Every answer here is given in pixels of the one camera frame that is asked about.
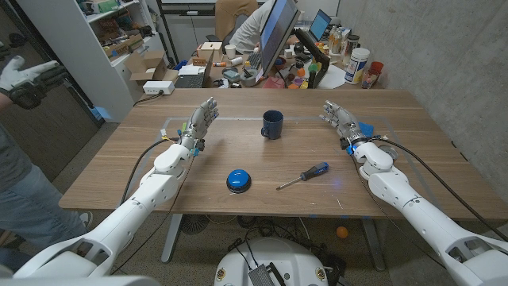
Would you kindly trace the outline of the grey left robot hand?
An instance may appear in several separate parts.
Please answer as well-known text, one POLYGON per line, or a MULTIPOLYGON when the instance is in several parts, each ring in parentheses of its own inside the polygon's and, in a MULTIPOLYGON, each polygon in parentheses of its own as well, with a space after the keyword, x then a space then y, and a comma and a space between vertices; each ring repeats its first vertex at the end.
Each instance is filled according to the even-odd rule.
POLYGON ((217 101, 210 97, 199 105, 186 123, 186 128, 180 135, 179 143, 189 150, 198 148, 204 149, 204 140, 211 123, 218 117, 217 101))

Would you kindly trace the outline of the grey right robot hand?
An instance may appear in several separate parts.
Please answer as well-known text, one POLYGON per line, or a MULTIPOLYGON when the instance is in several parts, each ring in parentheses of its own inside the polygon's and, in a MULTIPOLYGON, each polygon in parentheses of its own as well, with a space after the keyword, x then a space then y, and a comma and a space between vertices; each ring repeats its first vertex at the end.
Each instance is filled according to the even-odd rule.
POLYGON ((326 100, 323 112, 324 114, 321 114, 320 118, 337 131, 342 150, 352 151, 359 145, 368 142, 368 137, 361 130, 359 121, 345 108, 326 100))

